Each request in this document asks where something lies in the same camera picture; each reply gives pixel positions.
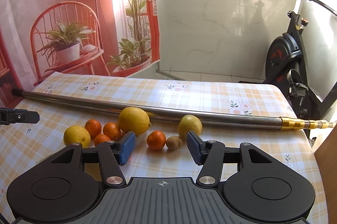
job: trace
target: silver screw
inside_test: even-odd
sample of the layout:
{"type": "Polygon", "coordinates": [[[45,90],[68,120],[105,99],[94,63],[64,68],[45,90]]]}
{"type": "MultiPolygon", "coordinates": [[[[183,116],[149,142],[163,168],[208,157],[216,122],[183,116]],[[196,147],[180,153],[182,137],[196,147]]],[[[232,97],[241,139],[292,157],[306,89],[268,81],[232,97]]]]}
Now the silver screw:
{"type": "Polygon", "coordinates": [[[107,182],[116,185],[122,183],[123,179],[120,176],[110,176],[107,178],[107,182]]]}
{"type": "Polygon", "coordinates": [[[199,182],[202,184],[210,185],[215,182],[215,178],[212,176],[202,176],[199,178],[199,182]]]}

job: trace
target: plaid tablecloth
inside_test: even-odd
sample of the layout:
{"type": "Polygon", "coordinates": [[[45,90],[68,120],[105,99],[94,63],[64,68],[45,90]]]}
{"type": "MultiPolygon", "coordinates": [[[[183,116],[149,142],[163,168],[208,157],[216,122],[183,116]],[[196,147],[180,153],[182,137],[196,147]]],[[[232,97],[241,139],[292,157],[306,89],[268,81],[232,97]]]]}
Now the plaid tablecloth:
{"type": "MultiPolygon", "coordinates": [[[[34,91],[176,109],[296,117],[278,88],[262,84],[180,82],[55,72],[34,91]]],[[[17,108],[38,111],[41,120],[35,125],[0,126],[0,211],[10,222],[14,217],[6,200],[8,185],[43,158],[62,149],[63,132],[67,127],[75,124],[84,126],[91,118],[99,120],[103,125],[117,121],[117,116],[114,115],[76,111],[28,99],[24,99],[17,108]]],[[[132,176],[191,176],[195,180],[201,166],[194,164],[186,145],[176,151],[167,151],[165,147],[162,151],[153,152],[147,148],[146,138],[154,130],[161,130],[169,137],[177,134],[177,124],[153,121],[151,129],[137,138],[133,154],[128,163],[121,167],[126,179],[129,180],[132,176]]],[[[308,221],[311,224],[328,223],[321,175],[302,130],[272,131],[204,126],[201,137],[204,140],[221,141],[227,147],[239,147],[242,142],[250,142],[306,177],[316,191],[315,204],[308,221]]],[[[236,164],[225,164],[222,179],[227,179],[235,172],[236,164]]]]}

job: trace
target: red plant pot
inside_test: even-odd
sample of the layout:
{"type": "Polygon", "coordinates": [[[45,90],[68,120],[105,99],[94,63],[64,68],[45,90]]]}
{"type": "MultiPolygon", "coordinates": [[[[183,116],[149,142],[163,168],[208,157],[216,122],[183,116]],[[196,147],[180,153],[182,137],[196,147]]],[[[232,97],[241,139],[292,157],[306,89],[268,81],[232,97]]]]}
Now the red plant pot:
{"type": "Polygon", "coordinates": [[[137,73],[143,69],[145,69],[146,67],[148,67],[151,64],[151,58],[149,58],[148,60],[146,60],[145,62],[141,63],[138,66],[132,67],[132,68],[128,68],[128,69],[122,69],[120,67],[117,67],[116,69],[114,69],[114,71],[111,73],[111,76],[120,76],[120,77],[127,77],[127,76],[131,76],[134,73],[137,73]]]}

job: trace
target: potted plant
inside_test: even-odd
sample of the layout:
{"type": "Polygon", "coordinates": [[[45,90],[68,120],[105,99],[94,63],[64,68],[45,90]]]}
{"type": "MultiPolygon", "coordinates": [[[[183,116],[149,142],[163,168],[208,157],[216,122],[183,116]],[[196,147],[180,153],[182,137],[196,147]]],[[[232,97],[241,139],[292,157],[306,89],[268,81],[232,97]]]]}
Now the potted plant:
{"type": "Polygon", "coordinates": [[[123,38],[119,42],[121,52],[118,56],[111,56],[111,60],[107,64],[115,64],[118,67],[114,70],[115,76],[131,75],[145,68],[151,61],[151,44],[150,38],[147,38],[147,25],[141,10],[146,5],[146,1],[151,0],[128,0],[129,6],[125,9],[125,13],[131,20],[128,26],[134,41],[123,38]]]}
{"type": "Polygon", "coordinates": [[[57,59],[61,64],[66,64],[80,58],[80,45],[83,39],[88,38],[88,34],[95,33],[95,30],[88,29],[87,26],[82,26],[82,22],[63,24],[60,21],[55,21],[58,30],[44,32],[47,34],[48,44],[43,46],[37,52],[42,52],[42,55],[47,55],[49,59],[56,53],[57,59]]]}

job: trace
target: adjustment knob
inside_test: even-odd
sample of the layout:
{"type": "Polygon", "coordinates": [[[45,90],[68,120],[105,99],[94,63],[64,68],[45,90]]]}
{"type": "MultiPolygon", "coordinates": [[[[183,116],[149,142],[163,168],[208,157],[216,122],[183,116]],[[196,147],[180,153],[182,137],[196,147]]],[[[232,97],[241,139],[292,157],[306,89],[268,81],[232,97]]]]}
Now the adjustment knob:
{"type": "Polygon", "coordinates": [[[306,27],[309,24],[308,20],[305,18],[301,18],[301,23],[304,27],[306,27]]]}

